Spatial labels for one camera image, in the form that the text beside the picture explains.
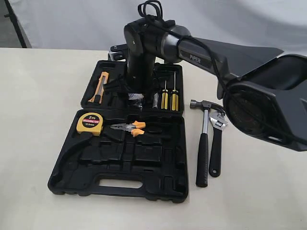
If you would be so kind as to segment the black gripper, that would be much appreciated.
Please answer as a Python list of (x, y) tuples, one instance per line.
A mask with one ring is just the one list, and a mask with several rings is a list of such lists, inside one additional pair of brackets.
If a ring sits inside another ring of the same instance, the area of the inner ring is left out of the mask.
[(127, 68), (123, 76), (104, 85), (106, 92), (151, 94), (161, 89), (160, 79), (154, 75), (155, 56), (144, 53), (136, 55), (129, 51)]

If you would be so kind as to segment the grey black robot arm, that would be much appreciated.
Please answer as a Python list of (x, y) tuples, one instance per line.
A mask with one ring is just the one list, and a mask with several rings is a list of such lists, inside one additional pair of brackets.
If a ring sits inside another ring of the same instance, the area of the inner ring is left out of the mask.
[(307, 149), (307, 58), (272, 47), (195, 38), (173, 20), (141, 18), (124, 27), (127, 70), (108, 91), (145, 93), (156, 58), (186, 61), (218, 79), (217, 98), (241, 132), (296, 151)]

